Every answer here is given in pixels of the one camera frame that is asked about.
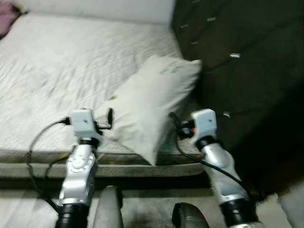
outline quilted mattress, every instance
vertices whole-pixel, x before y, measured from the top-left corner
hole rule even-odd
[[[23,163],[43,127],[71,110],[96,109],[152,54],[179,56],[166,26],[34,13],[20,17],[0,41],[0,162]],[[71,135],[71,127],[49,130],[35,147],[34,162],[48,163],[69,151]],[[183,146],[194,151],[188,142]],[[148,164],[109,140],[99,152],[100,164]],[[159,164],[189,163],[176,154],[169,137]]]

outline dark upholstered headboard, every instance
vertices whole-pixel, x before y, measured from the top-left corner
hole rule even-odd
[[[303,0],[176,0],[172,28],[244,176],[304,154]]]

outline pillowcase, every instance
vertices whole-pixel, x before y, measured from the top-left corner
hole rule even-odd
[[[102,123],[108,108],[114,109],[113,128],[104,131],[104,135],[155,165],[157,152],[172,126],[168,114],[181,107],[193,90],[200,69],[200,60],[190,62],[157,55],[148,58],[95,110],[97,122]]]

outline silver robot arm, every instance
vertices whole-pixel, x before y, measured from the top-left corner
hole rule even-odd
[[[191,117],[192,120],[182,123],[173,118],[178,135],[181,138],[191,138],[191,143],[202,154],[202,161],[217,166],[240,180],[235,171],[233,157],[216,140],[215,112],[204,109],[192,113]],[[228,228],[264,228],[264,225],[258,221],[255,202],[239,183],[208,166],[205,166],[205,170]]]
[[[66,178],[59,195],[61,210],[56,228],[85,228],[94,193],[96,150],[102,142],[101,130],[112,127],[112,109],[107,127],[99,127],[94,121],[93,112],[87,109],[74,111],[69,119],[78,145],[66,163]]]

